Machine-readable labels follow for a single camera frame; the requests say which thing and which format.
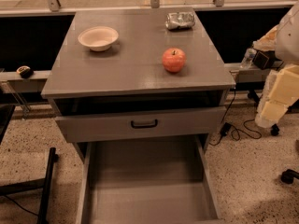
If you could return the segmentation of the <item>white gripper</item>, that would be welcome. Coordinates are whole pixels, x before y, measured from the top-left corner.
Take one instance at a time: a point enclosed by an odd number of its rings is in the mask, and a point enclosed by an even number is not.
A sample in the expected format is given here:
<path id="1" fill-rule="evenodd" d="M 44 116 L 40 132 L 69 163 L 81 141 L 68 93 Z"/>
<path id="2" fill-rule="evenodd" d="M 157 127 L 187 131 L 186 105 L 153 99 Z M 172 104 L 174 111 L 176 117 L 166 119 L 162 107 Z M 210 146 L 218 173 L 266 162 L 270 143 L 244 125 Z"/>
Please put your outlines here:
<path id="1" fill-rule="evenodd" d="M 288 107 L 299 99 L 299 67 L 287 65 L 280 71 L 271 71 L 267 77 L 266 102 L 259 104 L 255 123 L 262 128 L 277 124 Z"/>

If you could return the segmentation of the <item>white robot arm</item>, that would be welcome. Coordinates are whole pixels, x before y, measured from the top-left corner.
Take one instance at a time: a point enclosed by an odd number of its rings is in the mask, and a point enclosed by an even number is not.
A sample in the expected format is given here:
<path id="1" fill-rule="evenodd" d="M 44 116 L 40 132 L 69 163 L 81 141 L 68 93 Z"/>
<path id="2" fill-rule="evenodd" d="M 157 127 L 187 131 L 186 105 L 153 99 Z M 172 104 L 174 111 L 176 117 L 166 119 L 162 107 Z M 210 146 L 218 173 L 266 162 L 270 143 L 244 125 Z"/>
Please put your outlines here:
<path id="1" fill-rule="evenodd" d="M 266 78 L 255 122 L 270 128 L 299 99 L 299 3 L 296 3 L 266 35 L 253 42 L 260 51 L 274 51 L 285 66 Z"/>

